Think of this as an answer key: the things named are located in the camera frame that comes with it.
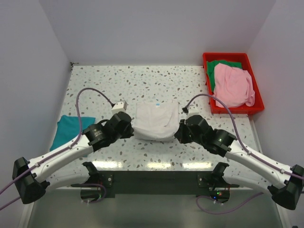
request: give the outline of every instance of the teal towel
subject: teal towel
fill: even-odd
[[[81,117],[82,129],[87,128],[91,124],[95,123],[94,117]],[[79,133],[79,121],[77,116],[66,116],[63,115],[57,123],[57,131],[53,145],[49,149],[52,151],[59,146],[67,143],[68,141],[75,138]]]

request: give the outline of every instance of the green cloth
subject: green cloth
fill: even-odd
[[[215,87],[215,80],[214,80],[214,68],[217,64],[222,63],[228,65],[230,67],[237,67],[242,69],[242,64],[238,62],[228,62],[226,60],[214,60],[212,62],[207,61],[207,75],[209,76],[211,90],[213,92]]]

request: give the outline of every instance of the table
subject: table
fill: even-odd
[[[207,93],[204,69],[200,66],[74,66],[61,115],[76,116],[77,93],[85,87],[104,92],[112,102],[126,100],[128,114],[134,120],[137,102],[180,103],[180,118],[185,118],[181,108],[194,95]],[[227,114],[211,114],[208,98],[199,97],[194,105],[213,128],[234,133]],[[84,91],[79,101],[82,116],[96,117],[96,121],[112,116],[111,106],[94,91]],[[234,115],[244,143],[257,149],[247,115]],[[213,155],[198,144],[139,140],[134,137],[118,140],[86,158],[80,158],[64,168],[93,161],[97,168],[121,171],[211,171],[218,162],[227,162],[239,171],[247,168],[237,162]]]

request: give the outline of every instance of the folded white cloth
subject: folded white cloth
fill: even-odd
[[[134,136],[138,139],[172,140],[179,129],[179,103],[137,103]]]

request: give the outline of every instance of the gray floor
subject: gray floor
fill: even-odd
[[[255,192],[234,190],[224,206],[201,200],[212,211],[228,210]],[[262,195],[233,213],[209,215],[194,196],[117,195],[96,204],[81,203],[79,190],[56,190],[35,203],[29,228],[280,228],[271,198]]]

